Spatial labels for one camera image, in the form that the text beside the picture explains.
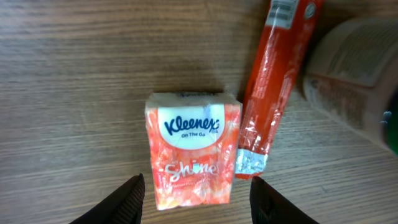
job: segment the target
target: plastic bottle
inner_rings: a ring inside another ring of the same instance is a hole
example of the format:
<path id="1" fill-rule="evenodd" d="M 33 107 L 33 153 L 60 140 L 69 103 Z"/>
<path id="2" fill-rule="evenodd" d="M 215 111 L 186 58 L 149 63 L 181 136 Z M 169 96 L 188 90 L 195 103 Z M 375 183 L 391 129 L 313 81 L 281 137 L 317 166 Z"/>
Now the plastic bottle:
<path id="1" fill-rule="evenodd" d="M 305 96 L 316 109 L 398 154 L 398 19 L 340 24 L 305 73 Z"/>

